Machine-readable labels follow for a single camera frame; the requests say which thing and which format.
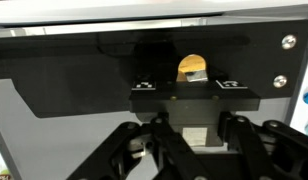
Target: black panel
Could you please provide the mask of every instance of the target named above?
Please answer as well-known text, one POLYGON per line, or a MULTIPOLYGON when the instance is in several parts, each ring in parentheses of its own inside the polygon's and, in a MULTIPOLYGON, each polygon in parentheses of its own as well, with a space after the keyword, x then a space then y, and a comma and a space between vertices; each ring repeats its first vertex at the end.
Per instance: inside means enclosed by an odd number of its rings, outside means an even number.
POLYGON ((126 111, 136 74, 173 79, 195 53, 261 98, 290 97, 307 39, 308 20, 0 39, 0 79, 12 78, 38 117, 126 111), (287 34, 297 36, 291 50, 287 34), (281 89, 278 74, 288 77, 281 89))

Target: white label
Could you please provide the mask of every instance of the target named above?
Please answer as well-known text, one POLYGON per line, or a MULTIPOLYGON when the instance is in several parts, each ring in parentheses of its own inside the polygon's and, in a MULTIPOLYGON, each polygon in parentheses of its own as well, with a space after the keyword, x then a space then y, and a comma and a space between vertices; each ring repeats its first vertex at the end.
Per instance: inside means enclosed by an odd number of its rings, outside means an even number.
POLYGON ((205 146, 207 128, 183 128, 183 138, 189 146, 205 146))

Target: silver screw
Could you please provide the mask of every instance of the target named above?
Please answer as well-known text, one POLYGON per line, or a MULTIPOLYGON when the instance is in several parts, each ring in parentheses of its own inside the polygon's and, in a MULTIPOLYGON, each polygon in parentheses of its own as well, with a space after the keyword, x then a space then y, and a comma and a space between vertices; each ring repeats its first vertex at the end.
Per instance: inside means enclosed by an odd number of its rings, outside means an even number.
POLYGON ((155 122, 156 122, 156 123, 162 123, 162 119, 161 119, 161 118, 157 118, 157 119, 155 120, 155 122))
POLYGON ((130 123, 130 124, 128 124, 127 129, 134 129, 135 126, 136 125, 134 123, 130 123))
POLYGON ((272 180, 272 178, 270 178, 268 176, 261 176, 260 180, 272 180))
POLYGON ((277 127, 278 124, 277 124, 277 122, 272 121, 272 122, 270 122, 270 126, 272 126, 272 127, 277 127))
POLYGON ((274 79, 273 85, 276 88, 281 88, 283 86, 285 86, 287 83, 287 78, 286 76, 283 75, 279 75, 274 79))
POLYGON ((237 118, 237 121, 238 121, 238 122, 245 122, 245 119, 242 118, 242 117, 238 117, 238 118, 237 118))
POLYGON ((197 176, 194 180, 207 180, 207 178, 204 176, 197 176))
POLYGON ((287 50, 287 49, 292 49, 295 44, 296 44, 296 37, 294 35, 287 35, 283 38, 282 40, 282 48, 287 50))

